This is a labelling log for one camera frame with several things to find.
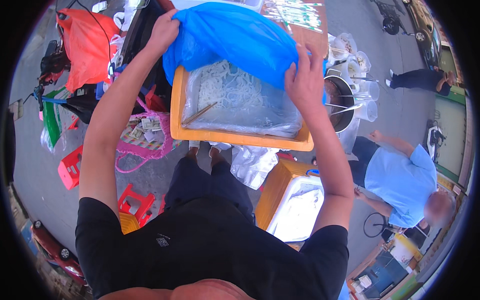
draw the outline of person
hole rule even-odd
[[[406,72],[400,75],[394,74],[389,70],[392,80],[385,79],[385,84],[393,89],[399,87],[414,88],[418,87],[427,91],[439,93],[448,96],[450,88],[456,83],[456,75],[452,71],[444,72],[437,66],[430,69],[419,69]]]
[[[196,164],[195,146],[175,168],[165,212],[122,234],[115,149],[142,83],[179,32],[174,13],[157,19],[146,46],[100,99],[85,135],[75,245],[93,297],[336,299],[347,271],[353,180],[319,104],[323,58],[308,45],[297,45],[298,66],[292,63],[285,72],[285,88],[319,145],[324,203],[300,252],[254,225],[246,187],[229,164],[212,149],[207,174]]]
[[[428,224],[438,228],[450,221],[455,212],[455,199],[447,192],[437,191],[435,164],[425,149],[421,145],[414,148],[397,137],[384,136],[378,130],[369,137],[373,142],[357,137],[352,153],[359,160],[348,163],[353,182],[383,201],[367,197],[358,187],[356,198],[401,228],[414,227],[424,217]]]

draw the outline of asphalt road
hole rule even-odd
[[[359,135],[367,135],[375,129],[384,134],[398,136],[412,144],[421,143],[425,132],[426,121],[434,114],[434,95],[423,91],[397,89],[385,86],[388,69],[402,73],[423,68],[415,39],[410,36],[390,36],[382,31],[382,17],[376,5],[369,0],[326,0],[328,29],[333,35],[342,32],[351,33],[358,50],[365,52],[372,64],[370,75],[380,80],[380,98],[377,101],[378,119],[375,122],[362,120]],[[48,41],[56,37],[54,14],[50,11],[46,21],[40,22],[29,45],[22,55],[12,83],[10,102],[26,96],[37,84],[39,65]],[[401,15],[407,30],[412,29],[408,15]],[[62,78],[59,84],[65,83]],[[60,243],[75,251],[75,225],[78,210],[78,188],[68,191],[63,186],[57,167],[60,160],[80,146],[86,125],[81,124],[75,131],[66,133],[65,148],[59,142],[55,153],[50,153],[40,144],[43,122],[38,118],[38,105],[33,98],[24,106],[24,115],[15,122],[17,135],[17,155],[14,173],[14,184],[32,221],[40,219],[45,227]],[[133,190],[146,195],[153,193],[158,208],[161,195],[168,190],[173,168],[187,151],[187,143],[172,151],[165,158],[147,162],[138,171],[130,174],[117,172],[117,191],[122,193],[128,183],[133,183]],[[313,153],[292,151],[299,161],[310,162]],[[231,159],[230,151],[225,151]],[[134,166],[138,160],[127,156],[121,166]],[[199,165],[209,171],[209,159],[205,144],[199,153]],[[256,205],[260,193],[249,190],[251,199]],[[366,204],[355,200],[350,220],[348,247],[350,260],[348,272],[353,270],[375,247],[379,238],[369,239],[362,231],[363,221],[373,212]]]

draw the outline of hand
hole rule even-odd
[[[355,198],[360,199],[362,201],[367,200],[367,196],[364,193],[360,192],[359,188],[353,189],[353,193],[355,194]]]
[[[145,46],[146,49],[159,58],[167,51],[167,48],[179,34],[180,21],[177,19],[172,20],[176,12],[178,12],[178,10],[173,9],[158,17],[153,25],[150,39]]]
[[[298,108],[303,118],[318,117],[318,110],[324,109],[322,96],[324,94],[323,58],[318,50],[307,44],[304,47],[297,44],[299,54],[298,72],[295,63],[285,71],[285,91]]]
[[[368,135],[368,137],[376,143],[379,143],[379,142],[383,141],[383,139],[384,139],[384,135],[381,134],[380,131],[378,131],[378,130],[375,130],[374,132],[370,133]]]

